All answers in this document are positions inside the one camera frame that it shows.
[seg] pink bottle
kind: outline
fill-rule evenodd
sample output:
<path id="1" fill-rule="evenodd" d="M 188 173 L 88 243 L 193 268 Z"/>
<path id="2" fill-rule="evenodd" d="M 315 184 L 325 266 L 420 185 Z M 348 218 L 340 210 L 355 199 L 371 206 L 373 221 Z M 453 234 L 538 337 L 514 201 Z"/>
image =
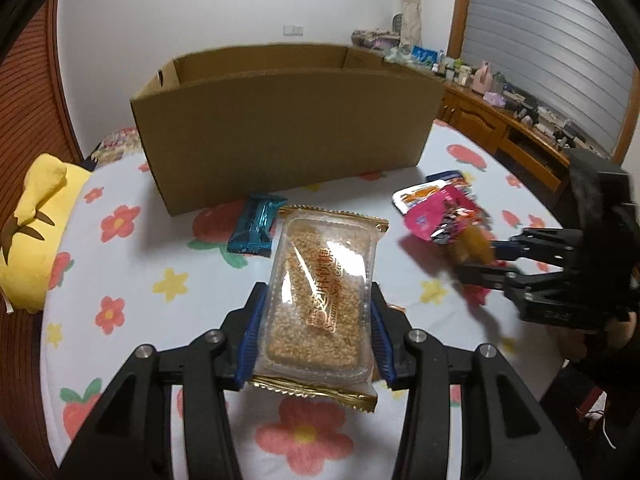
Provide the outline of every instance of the pink bottle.
<path id="1" fill-rule="evenodd" d="M 471 89 L 474 92 L 484 95 L 491 90 L 493 82 L 494 75 L 491 73 L 491 66 L 486 61 L 483 61 L 482 66 L 474 75 L 474 83 L 471 85 Z"/>

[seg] wooden headboard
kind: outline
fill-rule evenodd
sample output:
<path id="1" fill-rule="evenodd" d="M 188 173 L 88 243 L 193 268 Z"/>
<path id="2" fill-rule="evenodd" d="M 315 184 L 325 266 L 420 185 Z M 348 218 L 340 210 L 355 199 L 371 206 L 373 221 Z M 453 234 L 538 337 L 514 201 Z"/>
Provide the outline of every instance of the wooden headboard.
<path id="1" fill-rule="evenodd" d="M 0 66 L 0 226 L 14 211 L 28 167 L 41 153 L 81 155 L 62 93 L 57 0 L 47 0 Z M 42 315 L 7 315 L 0 299 L 0 417 L 46 478 L 56 470 L 40 397 Z"/>

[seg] yellow flower print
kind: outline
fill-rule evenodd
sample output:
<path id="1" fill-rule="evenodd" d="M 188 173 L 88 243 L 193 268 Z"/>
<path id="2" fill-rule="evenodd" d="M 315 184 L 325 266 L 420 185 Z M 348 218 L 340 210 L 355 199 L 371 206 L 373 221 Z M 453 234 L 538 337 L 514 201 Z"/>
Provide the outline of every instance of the yellow flower print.
<path id="1" fill-rule="evenodd" d="M 189 290 L 184 282 L 189 277 L 188 272 L 182 274 L 176 274 L 174 270 L 169 267 L 164 270 L 164 280 L 154 283 L 154 294 L 164 294 L 164 298 L 167 303 L 173 301 L 177 294 L 186 294 Z"/>
<path id="2" fill-rule="evenodd" d="M 303 189 L 306 189 L 308 191 L 313 191 L 314 193 L 317 193 L 318 191 L 320 191 L 322 185 L 321 184 L 309 184 L 308 186 L 302 186 Z"/>
<path id="3" fill-rule="evenodd" d="M 49 323 L 47 325 L 47 344 L 51 343 L 53 348 L 58 349 L 58 345 L 62 341 L 62 324 Z"/>
<path id="4" fill-rule="evenodd" d="M 380 381 L 380 386 L 382 386 L 385 390 L 389 390 L 391 392 L 391 397 L 393 400 L 399 400 L 404 397 L 404 394 L 407 393 L 407 390 L 392 390 L 386 385 L 386 381 Z"/>
<path id="5" fill-rule="evenodd" d="M 500 338 L 500 350 L 502 353 L 508 355 L 514 355 L 516 353 L 516 348 L 518 346 L 518 341 L 513 337 L 502 336 Z"/>
<path id="6" fill-rule="evenodd" d="M 430 282 L 422 282 L 422 295 L 420 301 L 423 303 L 435 303 L 439 305 L 442 299 L 447 295 L 448 291 L 443 288 L 440 280 L 431 280 Z"/>
<path id="7" fill-rule="evenodd" d="M 465 177 L 465 180 L 469 183 L 469 184 L 473 184 L 476 180 L 476 178 L 469 173 L 468 171 L 463 171 L 462 172 L 462 176 Z"/>

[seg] wall socket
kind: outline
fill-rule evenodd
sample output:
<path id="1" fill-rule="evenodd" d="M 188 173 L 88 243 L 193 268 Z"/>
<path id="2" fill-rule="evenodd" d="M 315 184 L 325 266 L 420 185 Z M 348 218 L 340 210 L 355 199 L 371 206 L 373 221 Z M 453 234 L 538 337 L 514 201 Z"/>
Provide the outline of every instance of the wall socket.
<path id="1" fill-rule="evenodd" d="M 299 25 L 285 25 L 282 29 L 283 36 L 304 36 L 305 27 Z"/>

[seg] wooden cabinet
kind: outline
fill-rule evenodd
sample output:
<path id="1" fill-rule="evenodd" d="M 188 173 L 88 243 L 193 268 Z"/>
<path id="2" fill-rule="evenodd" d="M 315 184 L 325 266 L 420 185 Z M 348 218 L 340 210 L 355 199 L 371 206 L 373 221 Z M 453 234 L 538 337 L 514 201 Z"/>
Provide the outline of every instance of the wooden cabinet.
<path id="1" fill-rule="evenodd" d="M 444 83 L 446 90 L 438 118 L 449 123 L 486 152 L 498 150 L 524 167 L 549 190 L 555 192 L 567 178 L 566 157 L 532 128 L 504 110 L 493 108 L 469 89 Z"/>
<path id="2" fill-rule="evenodd" d="M 456 110 L 456 105 L 460 101 L 460 98 L 452 92 L 444 92 L 444 97 L 440 103 L 440 109 L 438 110 L 438 118 L 441 121 L 448 123 L 453 113 Z"/>
<path id="3" fill-rule="evenodd" d="M 455 103 L 447 122 L 491 154 L 498 149 L 507 127 L 500 118 L 464 99 Z"/>

